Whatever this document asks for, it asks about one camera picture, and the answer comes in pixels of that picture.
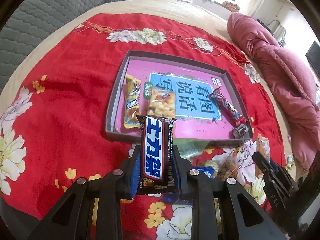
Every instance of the triangular cutout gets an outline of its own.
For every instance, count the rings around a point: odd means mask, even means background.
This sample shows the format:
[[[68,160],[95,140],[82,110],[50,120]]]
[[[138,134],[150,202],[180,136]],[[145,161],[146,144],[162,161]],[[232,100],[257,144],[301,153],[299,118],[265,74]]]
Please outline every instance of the triangular cutout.
[[[263,222],[263,217],[252,206],[250,201],[242,193],[239,193],[237,195],[237,198],[239,201],[245,226],[252,227],[254,225],[261,224]]]
[[[52,217],[52,222],[62,226],[67,226],[70,220],[76,194],[71,194]]]

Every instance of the box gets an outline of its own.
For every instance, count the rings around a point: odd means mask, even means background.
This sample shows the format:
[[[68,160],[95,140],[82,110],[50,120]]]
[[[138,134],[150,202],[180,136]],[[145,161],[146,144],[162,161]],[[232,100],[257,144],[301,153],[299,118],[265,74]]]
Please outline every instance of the box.
[[[108,104],[105,137],[108,140],[139,143],[139,128],[123,126],[125,74],[141,79],[140,114],[147,114],[148,93],[154,85],[176,93],[174,138],[207,140],[210,145],[240,145],[253,138],[250,122],[241,139],[233,139],[233,126],[224,112],[208,95],[217,87],[244,117],[248,118],[242,99],[229,73],[221,68],[191,59],[160,53],[130,50],[119,68]]]

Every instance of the white flower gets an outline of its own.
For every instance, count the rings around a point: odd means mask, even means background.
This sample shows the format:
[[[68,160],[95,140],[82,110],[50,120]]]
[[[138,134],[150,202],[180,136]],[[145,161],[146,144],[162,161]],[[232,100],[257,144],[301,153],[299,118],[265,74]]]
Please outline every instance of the white flower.
[[[153,196],[153,197],[161,197],[161,195],[162,195],[161,193],[158,193],[158,194],[148,194],[149,197],[152,197],[152,196]]]
[[[156,240],[190,239],[192,207],[189,205],[172,205],[173,217],[163,221],[157,227]]]
[[[84,25],[83,25],[83,23],[81,23],[81,24],[79,24],[75,29],[79,29],[79,28],[81,28],[81,27],[83,27]]]
[[[10,195],[11,194],[11,188],[10,185],[7,181],[5,181],[6,177],[3,172],[0,172],[0,190],[6,194]]]
[[[162,44],[166,41],[166,36],[162,32],[144,28],[142,31],[134,31],[132,35],[137,37],[141,44],[151,43],[152,45]]]
[[[213,51],[213,46],[210,45],[209,42],[205,41],[202,38],[193,38],[193,40],[196,42],[197,46],[201,49],[207,50],[207,51]]]
[[[260,83],[260,77],[257,70],[251,64],[245,64],[243,67],[244,73],[249,76],[252,84]]]
[[[0,172],[16,181],[26,168],[22,159],[27,155],[27,151],[25,147],[22,149],[24,140],[21,135],[16,139],[14,136],[15,132],[11,129],[4,137],[0,136]]]
[[[134,151],[135,146],[136,146],[136,144],[135,144],[135,143],[133,143],[133,144],[132,144],[132,149],[130,149],[130,150],[128,151],[129,158],[131,158],[131,157],[132,157],[132,154],[133,154],[133,151]]]
[[[255,164],[252,160],[252,155],[256,151],[257,142],[248,141],[245,144],[238,146],[236,148],[230,147],[223,147],[225,153],[221,155],[216,155],[212,158],[212,160],[219,161],[219,166],[221,166],[225,160],[228,158],[229,154],[233,151],[237,151],[238,157],[238,176],[237,181],[244,186],[245,185],[245,178],[248,182],[254,182],[255,180],[255,173],[254,168]]]
[[[20,89],[18,99],[9,106],[9,108],[0,117],[0,134],[1,129],[3,129],[3,134],[7,133],[11,129],[16,118],[32,106],[32,103],[29,102],[32,94],[33,93],[29,93],[29,90],[25,87]]]
[[[131,31],[123,30],[121,32],[110,33],[107,39],[111,42],[122,41],[128,43],[129,41],[137,41],[138,38],[134,36]]]
[[[252,186],[246,184],[244,185],[244,189],[249,192],[249,194],[254,198],[254,200],[262,205],[266,200],[266,194],[264,193],[263,187],[265,186],[265,182],[263,178],[256,178],[252,183]]]

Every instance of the green label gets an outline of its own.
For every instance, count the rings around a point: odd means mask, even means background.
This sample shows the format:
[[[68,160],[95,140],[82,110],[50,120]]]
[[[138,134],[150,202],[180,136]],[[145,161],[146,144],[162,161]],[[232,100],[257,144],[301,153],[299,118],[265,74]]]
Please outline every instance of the green label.
[[[145,99],[150,99],[150,93],[151,93],[151,87],[153,86],[153,84],[151,82],[145,82],[144,83],[144,89],[143,89],[143,97]]]

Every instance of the beige bed sheet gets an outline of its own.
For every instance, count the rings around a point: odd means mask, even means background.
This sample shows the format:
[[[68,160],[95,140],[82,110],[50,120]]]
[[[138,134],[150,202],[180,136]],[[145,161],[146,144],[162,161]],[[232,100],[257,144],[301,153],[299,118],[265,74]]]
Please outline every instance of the beige bed sheet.
[[[232,40],[227,31],[227,22],[224,19],[218,17],[217,15],[197,5],[179,2],[175,0],[134,0],[104,4],[87,11],[75,20],[64,25],[62,28],[60,28],[59,30],[51,34],[49,37],[47,37],[26,57],[26,59],[12,74],[0,95],[0,115],[13,102],[22,81],[28,75],[30,70],[36,65],[36,63],[59,41],[61,41],[63,37],[65,37],[72,29],[74,29],[80,23],[84,22],[85,20],[89,19],[90,17],[98,13],[144,13],[149,15],[161,16],[167,19],[175,20],[180,23],[196,26],[214,36],[218,36],[232,43]],[[262,78],[261,84],[267,91],[274,105],[276,117],[280,125],[280,130],[284,142],[284,152],[287,156],[292,152],[291,145],[289,144],[287,139],[289,134],[289,126],[287,120],[284,117],[283,111],[276,103],[267,83]],[[296,167],[299,168],[299,174],[303,172],[303,169],[301,169],[299,164],[297,164]],[[295,173],[295,168],[293,168],[293,170],[291,171],[293,177],[296,177]]]

